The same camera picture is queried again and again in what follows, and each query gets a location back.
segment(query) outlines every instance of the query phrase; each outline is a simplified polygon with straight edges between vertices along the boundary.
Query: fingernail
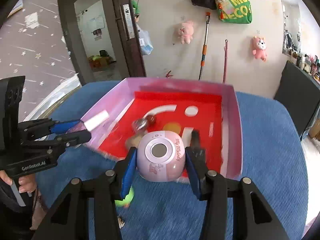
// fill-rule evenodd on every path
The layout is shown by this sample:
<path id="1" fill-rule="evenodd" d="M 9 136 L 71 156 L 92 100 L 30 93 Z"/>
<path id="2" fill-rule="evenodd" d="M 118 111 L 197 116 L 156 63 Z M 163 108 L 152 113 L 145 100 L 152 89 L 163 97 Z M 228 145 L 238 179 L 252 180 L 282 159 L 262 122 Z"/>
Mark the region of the fingernail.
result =
<path id="1" fill-rule="evenodd" d="M 24 187 L 19 187 L 19 193 L 24 193 L 24 192 L 26 192 L 26 190 L 25 190 L 25 188 Z"/>
<path id="2" fill-rule="evenodd" d="M 19 178 L 19 184 L 22 185 L 24 181 L 24 177 Z"/>

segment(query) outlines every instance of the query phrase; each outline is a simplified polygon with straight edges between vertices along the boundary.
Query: pink speaker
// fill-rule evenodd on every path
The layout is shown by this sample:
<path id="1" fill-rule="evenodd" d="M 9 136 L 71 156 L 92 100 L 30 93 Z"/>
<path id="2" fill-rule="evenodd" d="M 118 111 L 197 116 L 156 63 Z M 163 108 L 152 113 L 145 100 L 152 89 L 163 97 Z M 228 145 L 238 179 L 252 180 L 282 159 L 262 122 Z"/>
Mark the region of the pink speaker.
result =
<path id="1" fill-rule="evenodd" d="M 186 156 L 181 137 L 171 131 L 147 133 L 140 141 L 137 168 L 149 181 L 167 182 L 178 179 Z"/>

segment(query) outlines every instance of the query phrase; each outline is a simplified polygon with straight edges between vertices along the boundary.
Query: doorway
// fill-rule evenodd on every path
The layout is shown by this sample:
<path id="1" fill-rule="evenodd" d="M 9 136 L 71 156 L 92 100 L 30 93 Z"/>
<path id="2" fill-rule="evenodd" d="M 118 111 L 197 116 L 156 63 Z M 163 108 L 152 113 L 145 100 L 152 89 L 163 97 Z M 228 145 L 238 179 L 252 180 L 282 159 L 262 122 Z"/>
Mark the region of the doorway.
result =
<path id="1" fill-rule="evenodd" d="M 146 76 L 131 0 L 58 0 L 58 5 L 82 84 Z"/>

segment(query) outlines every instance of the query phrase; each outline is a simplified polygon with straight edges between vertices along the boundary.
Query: metal bolt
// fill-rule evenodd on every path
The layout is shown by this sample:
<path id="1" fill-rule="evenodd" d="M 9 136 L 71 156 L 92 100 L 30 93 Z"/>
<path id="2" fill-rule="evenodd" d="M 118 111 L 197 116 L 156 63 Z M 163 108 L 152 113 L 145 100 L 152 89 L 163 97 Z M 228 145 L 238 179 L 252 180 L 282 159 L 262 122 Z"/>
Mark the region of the metal bolt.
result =
<path id="1" fill-rule="evenodd" d="M 107 175 L 108 177 L 112 177 L 114 174 L 115 174 L 115 171 L 114 171 L 114 170 L 107 170 L 107 171 L 106 171 L 106 175 Z"/>
<path id="2" fill-rule="evenodd" d="M 251 179 L 248 178 L 248 177 L 244 177 L 244 178 L 242 179 L 242 181 L 243 181 L 245 184 L 250 184 L 250 183 L 251 183 Z"/>
<path id="3" fill-rule="evenodd" d="M 72 185 L 77 185 L 77 184 L 79 184 L 79 182 L 80 182 L 80 180 L 78 178 L 74 178 L 71 180 Z"/>
<path id="4" fill-rule="evenodd" d="M 214 171 L 214 170 L 209 170 L 207 173 L 208 173 L 208 175 L 211 176 L 211 177 L 217 176 L 217 172 Z"/>

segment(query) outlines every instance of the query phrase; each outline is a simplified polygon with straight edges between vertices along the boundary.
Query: mop handle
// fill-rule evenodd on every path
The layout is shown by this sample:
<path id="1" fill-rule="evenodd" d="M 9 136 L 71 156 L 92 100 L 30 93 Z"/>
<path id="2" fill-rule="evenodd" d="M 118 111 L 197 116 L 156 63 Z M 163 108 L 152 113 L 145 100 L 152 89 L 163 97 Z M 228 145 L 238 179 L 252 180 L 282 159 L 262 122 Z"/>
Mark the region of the mop handle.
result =
<path id="1" fill-rule="evenodd" d="M 204 37 L 204 44 L 202 48 L 202 58 L 201 58 L 201 68 L 200 68 L 200 74 L 199 74 L 199 80 L 201 80 L 202 77 L 202 70 L 204 67 L 204 59 L 205 59 L 205 54 L 207 53 L 207 41 L 208 41 L 208 30 L 209 30 L 209 21 L 210 21 L 210 12 L 206 13 L 207 17 L 207 22 L 205 25 L 205 37 Z"/>
<path id="2" fill-rule="evenodd" d="M 226 40 L 226 46 L 224 47 L 224 70 L 223 70 L 223 84 L 226 81 L 227 72 L 227 60 L 228 60 L 228 40 Z"/>

